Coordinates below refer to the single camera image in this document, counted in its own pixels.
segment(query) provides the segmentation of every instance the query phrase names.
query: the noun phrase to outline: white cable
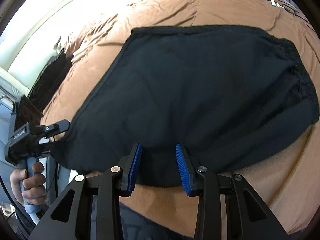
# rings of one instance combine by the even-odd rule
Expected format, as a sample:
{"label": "white cable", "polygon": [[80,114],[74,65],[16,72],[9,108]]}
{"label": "white cable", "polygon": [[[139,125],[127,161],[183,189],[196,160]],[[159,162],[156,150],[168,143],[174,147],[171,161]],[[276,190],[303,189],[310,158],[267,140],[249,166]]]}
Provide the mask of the white cable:
{"label": "white cable", "polygon": [[29,214],[29,216],[31,217],[32,221],[37,225],[40,221],[40,219],[37,217],[36,213],[31,213]]}

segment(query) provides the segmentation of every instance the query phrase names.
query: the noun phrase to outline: orange blanket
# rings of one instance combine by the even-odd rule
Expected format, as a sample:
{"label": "orange blanket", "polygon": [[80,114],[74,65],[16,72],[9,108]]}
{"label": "orange blanket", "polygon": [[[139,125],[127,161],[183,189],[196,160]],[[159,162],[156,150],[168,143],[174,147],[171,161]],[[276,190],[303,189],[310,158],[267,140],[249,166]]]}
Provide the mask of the orange blanket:
{"label": "orange blanket", "polygon": [[[131,29],[142,26],[259,27],[277,38],[293,41],[316,90],[320,91],[320,40],[316,33],[302,19],[267,0],[130,1],[118,4],[115,11],[101,14],[65,38],[63,47],[75,57],[70,72],[44,111],[44,124],[64,118],[71,121],[120,52]],[[319,137],[320,127],[316,123],[277,155],[236,171],[256,189],[288,233],[305,228],[320,205]],[[194,235],[198,200],[186,197],[182,187],[137,185],[132,196],[121,201],[171,230]],[[225,214],[222,219],[226,239]]]}

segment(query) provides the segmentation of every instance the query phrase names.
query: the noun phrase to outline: ribbed blue pad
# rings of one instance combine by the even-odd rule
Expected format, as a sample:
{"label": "ribbed blue pad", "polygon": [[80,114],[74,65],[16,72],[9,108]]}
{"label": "ribbed blue pad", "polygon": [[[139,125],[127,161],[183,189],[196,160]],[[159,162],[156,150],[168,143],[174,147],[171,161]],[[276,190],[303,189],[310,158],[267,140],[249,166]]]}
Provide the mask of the ribbed blue pad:
{"label": "ribbed blue pad", "polygon": [[140,167],[141,156],[142,156],[142,146],[139,143],[137,150],[136,150],[136,153],[134,155],[134,159],[132,162],[132,166],[130,168],[130,172],[129,172],[128,191],[130,191],[130,192],[132,192],[134,190],[134,187],[136,185],[138,171],[139,171],[139,167]]}
{"label": "ribbed blue pad", "polygon": [[190,196],[191,194],[190,177],[189,177],[186,161],[184,160],[182,150],[179,144],[177,144],[176,146],[176,158],[177,158],[183,190],[187,193],[188,196]]}

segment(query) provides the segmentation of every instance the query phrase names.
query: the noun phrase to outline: metal pivot bolt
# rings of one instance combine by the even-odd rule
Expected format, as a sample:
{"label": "metal pivot bolt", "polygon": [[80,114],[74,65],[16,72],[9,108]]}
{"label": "metal pivot bolt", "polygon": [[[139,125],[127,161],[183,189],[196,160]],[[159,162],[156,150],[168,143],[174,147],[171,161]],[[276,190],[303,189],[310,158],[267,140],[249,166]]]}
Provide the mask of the metal pivot bolt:
{"label": "metal pivot bolt", "polygon": [[234,180],[236,181],[241,181],[243,179],[243,177],[240,174],[236,174],[233,176]]}
{"label": "metal pivot bolt", "polygon": [[76,181],[83,181],[84,180],[84,176],[83,175],[77,175],[76,176]]}
{"label": "metal pivot bolt", "polygon": [[112,168],[111,168],[111,171],[112,172],[119,172],[121,169],[120,169],[120,167],[119,166],[113,166]]}
{"label": "metal pivot bolt", "polygon": [[208,169],[206,168],[206,167],[204,167],[204,166],[199,166],[198,167],[198,171],[199,172],[206,172]]}

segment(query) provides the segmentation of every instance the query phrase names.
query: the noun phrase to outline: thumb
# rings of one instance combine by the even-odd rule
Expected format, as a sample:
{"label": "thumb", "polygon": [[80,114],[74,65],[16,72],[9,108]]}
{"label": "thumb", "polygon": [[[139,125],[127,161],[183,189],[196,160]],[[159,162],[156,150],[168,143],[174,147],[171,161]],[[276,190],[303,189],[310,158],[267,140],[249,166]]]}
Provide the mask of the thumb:
{"label": "thumb", "polygon": [[23,205],[23,198],[21,195],[20,181],[27,177],[27,170],[15,169],[10,175],[10,183],[13,195],[18,202]]}

